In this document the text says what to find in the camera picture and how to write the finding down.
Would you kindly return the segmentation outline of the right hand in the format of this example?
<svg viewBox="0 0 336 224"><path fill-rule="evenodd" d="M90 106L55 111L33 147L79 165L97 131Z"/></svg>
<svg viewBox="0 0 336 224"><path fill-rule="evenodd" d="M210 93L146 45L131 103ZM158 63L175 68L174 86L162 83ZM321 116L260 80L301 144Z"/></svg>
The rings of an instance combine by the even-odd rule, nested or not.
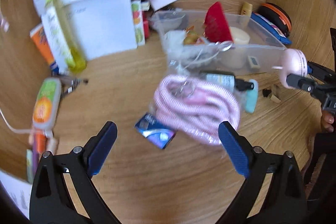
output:
<svg viewBox="0 0 336 224"><path fill-rule="evenodd" d="M326 111L322 110L321 115L321 130L324 132L334 132L335 130L335 115Z"/></svg>

